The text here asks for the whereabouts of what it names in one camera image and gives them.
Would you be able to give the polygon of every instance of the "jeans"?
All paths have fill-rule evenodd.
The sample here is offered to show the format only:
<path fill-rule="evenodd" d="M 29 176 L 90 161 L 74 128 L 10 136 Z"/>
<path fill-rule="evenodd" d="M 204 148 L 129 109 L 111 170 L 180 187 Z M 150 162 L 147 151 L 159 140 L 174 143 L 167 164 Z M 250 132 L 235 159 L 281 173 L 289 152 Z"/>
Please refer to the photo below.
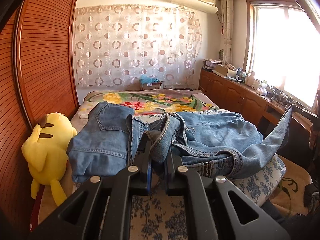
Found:
<path fill-rule="evenodd" d="M 111 176 L 133 163 L 142 135 L 152 145 L 152 159 L 164 162 L 169 147 L 184 165 L 201 175 L 247 178 L 261 170 L 284 143 L 291 111 L 263 140 L 256 127 L 240 114 L 201 115 L 179 112 L 145 124 L 126 106 L 100 102 L 84 128 L 71 139 L 68 156 L 72 178 L 83 182 L 92 175 Z"/>

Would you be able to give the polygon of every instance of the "window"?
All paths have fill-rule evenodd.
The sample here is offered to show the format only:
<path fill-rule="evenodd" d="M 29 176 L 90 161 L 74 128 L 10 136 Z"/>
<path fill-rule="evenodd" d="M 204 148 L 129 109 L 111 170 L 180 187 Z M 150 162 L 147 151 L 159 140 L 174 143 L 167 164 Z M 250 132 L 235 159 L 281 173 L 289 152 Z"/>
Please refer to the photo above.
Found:
<path fill-rule="evenodd" d="M 247 71 L 309 108 L 320 74 L 320 35 L 297 6 L 251 3 Z"/>

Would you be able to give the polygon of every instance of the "curtain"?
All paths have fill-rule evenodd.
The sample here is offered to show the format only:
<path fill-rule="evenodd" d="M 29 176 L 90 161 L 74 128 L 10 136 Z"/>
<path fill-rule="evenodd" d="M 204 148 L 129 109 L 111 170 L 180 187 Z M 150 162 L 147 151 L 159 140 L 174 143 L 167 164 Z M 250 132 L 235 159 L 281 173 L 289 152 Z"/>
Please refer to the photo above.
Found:
<path fill-rule="evenodd" d="M 77 8 L 73 35 L 79 87 L 136 89 L 142 75 L 194 84 L 202 34 L 195 12 L 156 6 Z"/>
<path fill-rule="evenodd" d="M 221 0 L 222 27 L 224 37 L 223 64 L 231 59 L 231 39 L 233 32 L 233 0 Z"/>

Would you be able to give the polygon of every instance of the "mattress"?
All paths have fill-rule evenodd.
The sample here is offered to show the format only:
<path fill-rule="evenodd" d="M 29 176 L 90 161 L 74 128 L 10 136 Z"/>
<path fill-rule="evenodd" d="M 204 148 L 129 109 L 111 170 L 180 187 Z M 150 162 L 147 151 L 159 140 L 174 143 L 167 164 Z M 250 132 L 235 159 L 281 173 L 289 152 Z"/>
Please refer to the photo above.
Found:
<path fill-rule="evenodd" d="M 166 113 L 200 111 L 200 114 L 219 114 L 219 109 L 200 91 L 148 90 L 148 91 L 95 91 L 89 93 L 71 123 L 79 132 L 88 121 L 88 113 L 101 101 L 121 104 L 135 109 L 135 115 L 143 122 L 150 123 L 163 118 Z M 285 166 L 275 155 L 270 162 L 254 176 L 232 180 L 257 205 L 262 205 L 279 184 L 285 173 Z M 69 196 L 79 186 L 71 179 L 71 167 L 60 181 Z M 32 231 L 54 209 L 50 187 L 42 186 L 31 216 Z M 182 196 L 167 196 L 164 184 L 155 174 L 152 176 L 150 196 L 133 196 L 130 239 L 186 239 L 184 202 Z"/>

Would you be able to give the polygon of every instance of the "sliding wardrobe door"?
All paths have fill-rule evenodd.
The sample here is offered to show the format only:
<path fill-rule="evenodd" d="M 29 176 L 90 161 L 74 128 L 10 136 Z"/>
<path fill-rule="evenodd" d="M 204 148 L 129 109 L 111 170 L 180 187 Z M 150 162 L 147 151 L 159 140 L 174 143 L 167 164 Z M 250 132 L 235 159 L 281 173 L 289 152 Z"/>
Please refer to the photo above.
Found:
<path fill-rule="evenodd" d="M 72 117 L 78 108 L 69 48 L 75 2 L 25 0 L 22 5 L 17 67 L 32 124 L 51 112 Z"/>
<path fill-rule="evenodd" d="M 0 208 L 29 232 L 32 177 L 21 146 L 43 114 L 78 109 L 71 65 L 76 0 L 25 0 L 0 33 Z"/>

